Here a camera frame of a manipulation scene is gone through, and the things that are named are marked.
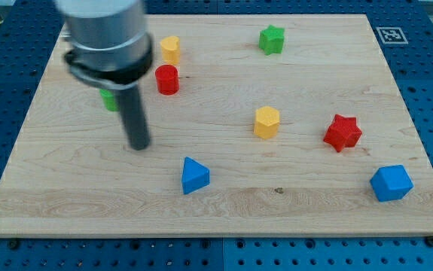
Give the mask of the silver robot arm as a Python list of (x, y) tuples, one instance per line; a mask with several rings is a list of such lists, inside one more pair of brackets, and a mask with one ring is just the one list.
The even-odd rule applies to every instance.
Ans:
[(75, 65), (115, 72), (152, 58), (142, 0), (55, 0), (69, 31)]

